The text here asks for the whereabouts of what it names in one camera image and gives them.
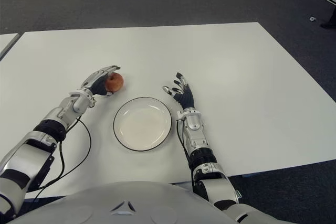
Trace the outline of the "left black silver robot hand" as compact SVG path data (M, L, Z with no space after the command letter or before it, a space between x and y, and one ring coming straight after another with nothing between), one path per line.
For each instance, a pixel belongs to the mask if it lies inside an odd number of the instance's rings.
M115 93L111 89L107 89L106 82L114 72L119 70L119 66L107 66L93 72L81 84L81 89L89 90L92 95L107 95L110 96Z

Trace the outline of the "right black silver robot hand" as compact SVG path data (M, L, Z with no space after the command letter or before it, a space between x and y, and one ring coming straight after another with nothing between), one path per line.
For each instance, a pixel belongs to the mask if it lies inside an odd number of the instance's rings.
M183 110L188 108L195 108L194 97L189 83L187 82L185 77L179 72L176 73L176 78L177 79L174 80L174 83L177 85L177 88L163 86L163 91L165 91L177 103L179 103Z

